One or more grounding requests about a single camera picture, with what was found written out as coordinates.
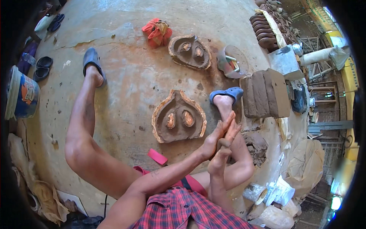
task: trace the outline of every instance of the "hand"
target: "hand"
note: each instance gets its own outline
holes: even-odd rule
[[[224,176],[226,161],[228,157],[231,155],[230,145],[234,141],[234,138],[239,133],[240,129],[241,126],[237,125],[235,119],[233,119],[230,123],[227,133],[225,134],[225,138],[219,140],[219,141],[226,140],[226,144],[223,144],[221,146],[219,151],[215,154],[215,156],[208,164],[207,171],[210,175],[218,177]]]
[[[218,121],[217,126],[212,132],[212,134],[207,136],[205,142],[199,148],[199,153],[201,154],[203,161],[208,160],[215,153],[217,141],[224,136],[224,134],[228,131],[233,121],[235,123],[234,111],[231,111],[229,117],[224,122],[221,120]]]

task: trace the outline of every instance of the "plaid shirt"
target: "plaid shirt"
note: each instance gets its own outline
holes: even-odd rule
[[[201,194],[172,187],[151,196],[142,217],[129,228],[187,228],[192,216],[198,228],[254,229],[248,222],[210,202]]]

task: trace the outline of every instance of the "pink strip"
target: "pink strip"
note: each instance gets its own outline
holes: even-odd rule
[[[150,149],[147,155],[161,165],[163,165],[165,162],[168,161],[166,157],[164,157],[163,155],[161,155],[160,153],[156,152],[153,149]]]

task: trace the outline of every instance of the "stained floor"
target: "stained floor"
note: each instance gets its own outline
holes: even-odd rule
[[[54,34],[46,35],[36,53],[36,59],[49,56],[54,60],[50,75],[39,83],[39,111],[31,119],[18,121],[26,131],[23,140],[36,162],[40,179],[80,197],[89,216],[103,215],[101,203],[105,194],[76,175],[64,158],[70,112],[84,80],[82,58],[91,46],[98,50],[108,79],[108,85],[98,89],[95,96],[94,139],[103,149],[131,166],[140,165],[148,170],[159,168],[146,155],[150,148],[166,156],[168,163],[180,161],[197,149],[205,137],[159,144],[152,134],[153,111],[170,89],[182,88],[206,112],[205,136],[211,133],[220,116],[209,104],[210,92],[238,86],[238,80],[227,79],[217,70],[218,50],[226,45],[237,46],[247,57],[250,72],[270,67],[267,51],[259,47],[249,22],[255,8],[253,0],[68,1],[60,11],[65,14],[61,27]],[[167,21],[173,30],[172,37],[190,33],[201,37],[213,55],[211,68],[208,71],[188,69],[172,61],[167,47],[151,49],[141,27],[156,17]],[[240,105],[236,105],[235,111],[240,121]],[[306,137],[306,117],[291,113],[289,122],[297,123],[289,127],[294,133],[292,147],[295,148],[296,141]],[[273,118],[265,120],[260,132],[269,144],[267,161],[251,181],[265,185],[283,172],[290,152],[281,151],[281,137]],[[58,147],[51,144],[51,136],[57,139]],[[202,164],[193,173],[203,171],[206,165]],[[248,205],[241,197],[245,186],[228,192],[239,216],[245,214]],[[115,200],[109,197],[107,202],[108,210]]]

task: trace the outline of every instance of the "yellow banner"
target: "yellow banner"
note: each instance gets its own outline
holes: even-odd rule
[[[300,0],[300,2],[321,33],[338,30],[318,0]]]

